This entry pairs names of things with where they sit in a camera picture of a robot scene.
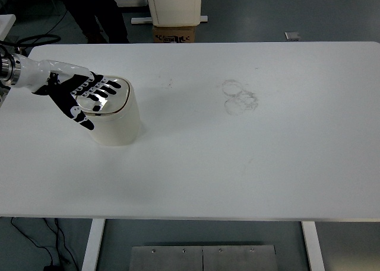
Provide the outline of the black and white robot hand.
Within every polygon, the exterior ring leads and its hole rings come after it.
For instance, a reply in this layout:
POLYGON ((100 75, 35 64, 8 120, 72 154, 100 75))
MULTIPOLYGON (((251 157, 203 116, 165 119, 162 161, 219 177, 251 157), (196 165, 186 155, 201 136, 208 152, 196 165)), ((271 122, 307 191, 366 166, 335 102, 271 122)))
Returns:
POLYGON ((75 98, 90 99, 98 109, 100 98, 116 95, 116 90, 121 87, 115 81, 82 66, 53 60, 38 62, 22 55, 15 57, 21 65, 15 87, 28 88, 35 95, 48 95, 64 115, 88 130, 93 130, 94 124, 75 98))

